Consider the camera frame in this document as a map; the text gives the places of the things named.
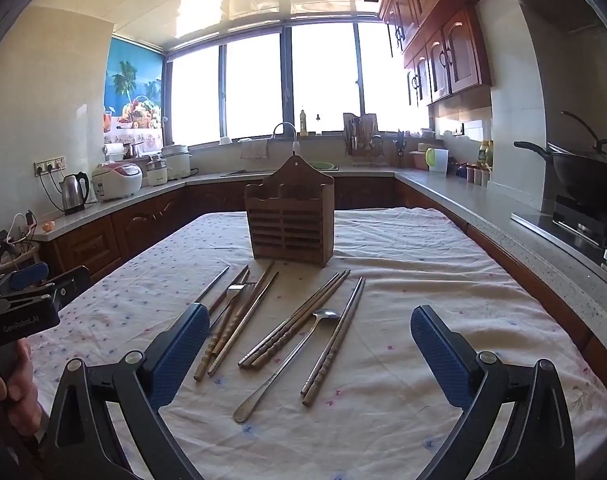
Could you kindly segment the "person's left hand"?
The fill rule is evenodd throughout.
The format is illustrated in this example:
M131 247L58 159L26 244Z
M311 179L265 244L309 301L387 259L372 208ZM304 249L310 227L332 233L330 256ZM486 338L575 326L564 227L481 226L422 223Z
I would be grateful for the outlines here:
M34 436L41 428L43 409L33 380L31 347L26 339L16 341L17 362L7 380L0 377L0 401L12 400L8 418L18 433Z

